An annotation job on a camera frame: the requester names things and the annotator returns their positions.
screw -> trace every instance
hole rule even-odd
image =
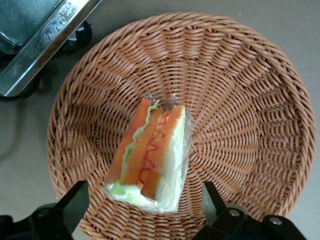
[[[44,208],[44,209],[41,209],[41,210],[38,211],[37,216],[39,218],[41,218],[41,217],[44,217],[44,216],[48,215],[48,213],[49,213],[49,209],[48,208]]]
[[[274,225],[278,225],[278,226],[282,225],[282,221],[281,221],[279,218],[275,217],[275,216],[270,217],[269,220],[270,220],[270,222],[272,222]]]
[[[239,217],[240,213],[236,209],[230,209],[229,213],[231,214],[232,217]]]

wrapped sandwich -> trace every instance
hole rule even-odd
[[[187,168],[186,110],[143,98],[122,137],[105,180],[111,199],[148,212],[178,211]]]

wicker basket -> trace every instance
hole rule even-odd
[[[149,214],[102,190],[113,154],[147,93],[176,93],[194,117],[179,212]],[[133,22],[95,45],[56,96],[47,153],[62,197],[88,180],[79,227],[96,239],[190,239],[205,222],[202,182],[260,220],[287,216],[315,153],[309,95],[288,57],[225,17],[168,13]]]

stainless steel tray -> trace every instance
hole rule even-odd
[[[6,12],[5,16],[12,15],[9,17],[10,21],[17,26],[13,29],[1,23],[1,41],[5,42],[2,47],[18,53],[0,73],[0,96],[19,95],[100,2],[101,0],[3,0],[1,21],[4,21],[2,14]]]

gray surface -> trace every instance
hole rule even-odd
[[[320,126],[320,1],[109,0],[87,19],[94,34],[91,46],[129,22],[179,11],[232,17],[280,46],[300,73]],[[44,69],[45,86],[28,100],[0,102],[0,215],[10,214],[17,221],[56,200],[47,167],[48,118],[64,77],[88,49],[50,61]],[[317,144],[309,181],[289,216],[308,240],[320,236],[319,151]],[[74,238],[87,239],[79,230]]]

